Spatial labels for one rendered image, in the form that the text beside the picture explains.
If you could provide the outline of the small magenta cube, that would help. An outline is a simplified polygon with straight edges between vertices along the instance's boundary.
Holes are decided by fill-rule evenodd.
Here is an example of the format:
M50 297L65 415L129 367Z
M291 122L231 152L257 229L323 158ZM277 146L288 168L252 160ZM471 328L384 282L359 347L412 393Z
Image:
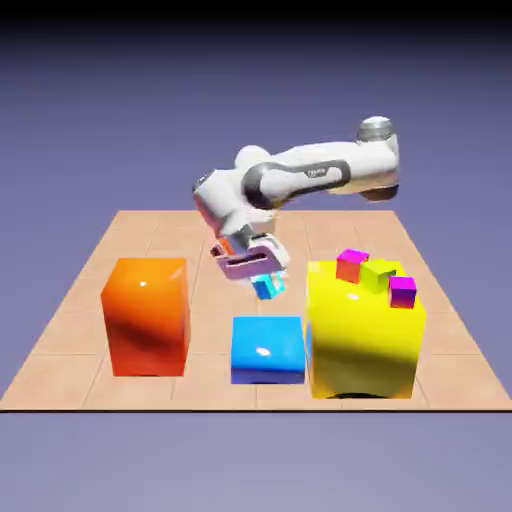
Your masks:
M417 287L413 277L392 275L388 281L389 302L392 308L413 309Z
M363 251L347 248L336 260L336 278L358 284L360 282L361 265L369 260L369 254Z

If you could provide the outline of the large orange box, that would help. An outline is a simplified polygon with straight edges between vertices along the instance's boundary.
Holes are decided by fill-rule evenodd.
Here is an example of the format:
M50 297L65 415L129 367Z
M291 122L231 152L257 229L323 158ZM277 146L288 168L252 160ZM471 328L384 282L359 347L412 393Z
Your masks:
M190 342L185 259L118 259L101 303L114 376L184 374Z

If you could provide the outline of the small yellow-green cube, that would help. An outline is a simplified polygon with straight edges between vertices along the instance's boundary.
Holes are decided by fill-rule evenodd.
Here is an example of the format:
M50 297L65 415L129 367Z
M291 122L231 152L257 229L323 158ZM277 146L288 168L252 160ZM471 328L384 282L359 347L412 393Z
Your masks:
M368 260L360 266L360 284L371 293L383 293L388 290L389 279L396 275L398 267L396 261Z

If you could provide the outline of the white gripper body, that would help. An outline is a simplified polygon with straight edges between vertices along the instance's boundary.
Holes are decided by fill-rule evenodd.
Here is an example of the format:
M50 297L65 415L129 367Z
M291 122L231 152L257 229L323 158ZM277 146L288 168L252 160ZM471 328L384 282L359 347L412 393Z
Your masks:
M273 234L260 234L252 237L241 253L228 253L222 244L216 244L215 261L229 280L240 281L285 271L291 257Z

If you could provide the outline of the large blue box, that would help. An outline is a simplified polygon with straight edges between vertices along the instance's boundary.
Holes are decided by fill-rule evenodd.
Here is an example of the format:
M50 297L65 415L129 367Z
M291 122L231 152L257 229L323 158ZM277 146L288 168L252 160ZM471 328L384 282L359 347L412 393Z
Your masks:
M301 319L234 317L230 361L232 384L303 384L305 348Z

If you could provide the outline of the large yellow box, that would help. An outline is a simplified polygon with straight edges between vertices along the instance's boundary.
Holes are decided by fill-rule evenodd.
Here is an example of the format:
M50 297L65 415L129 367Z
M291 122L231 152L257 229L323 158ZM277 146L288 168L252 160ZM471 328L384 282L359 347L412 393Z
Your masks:
M413 309L392 308L388 290L374 294L336 278L335 261L307 267L306 349L312 395L412 396L426 321Z

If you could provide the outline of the small blue cube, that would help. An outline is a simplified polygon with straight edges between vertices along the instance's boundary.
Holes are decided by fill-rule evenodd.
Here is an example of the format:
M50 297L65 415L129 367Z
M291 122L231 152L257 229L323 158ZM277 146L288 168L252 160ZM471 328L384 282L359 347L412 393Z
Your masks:
M260 300L271 300L275 297L273 296L272 276L257 276L251 282Z

